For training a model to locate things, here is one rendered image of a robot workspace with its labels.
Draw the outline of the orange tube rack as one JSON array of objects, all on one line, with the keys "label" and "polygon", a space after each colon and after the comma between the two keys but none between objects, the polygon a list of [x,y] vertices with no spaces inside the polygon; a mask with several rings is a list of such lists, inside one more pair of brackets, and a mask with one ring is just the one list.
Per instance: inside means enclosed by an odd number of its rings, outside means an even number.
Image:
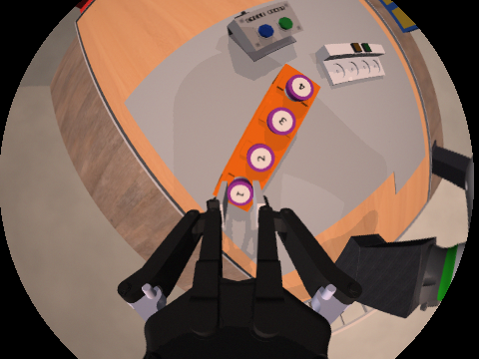
[{"label": "orange tube rack", "polygon": [[[303,102],[291,101],[285,95],[285,84],[288,79],[291,78],[291,76],[298,74],[303,75],[301,72],[288,64],[285,64],[280,70],[263,97],[253,117],[251,118],[249,122],[250,125],[246,127],[242,137],[240,138],[239,143],[235,148],[230,160],[228,161],[224,170],[225,172],[223,172],[224,174],[222,174],[223,176],[221,176],[222,178],[220,178],[213,195],[217,196],[222,180],[227,180],[229,186],[229,184],[236,177],[245,177],[250,181],[251,184],[253,180],[259,180],[260,187],[263,189],[286,149],[288,148],[298,128],[300,127],[320,89],[320,86],[308,78],[314,86],[312,97]],[[285,136],[274,134],[266,124],[267,115],[273,109],[278,107],[290,109],[296,117],[296,125],[294,130]],[[247,164],[247,151],[254,144],[265,144],[274,151],[274,164],[265,173],[257,173],[253,171]]]}]

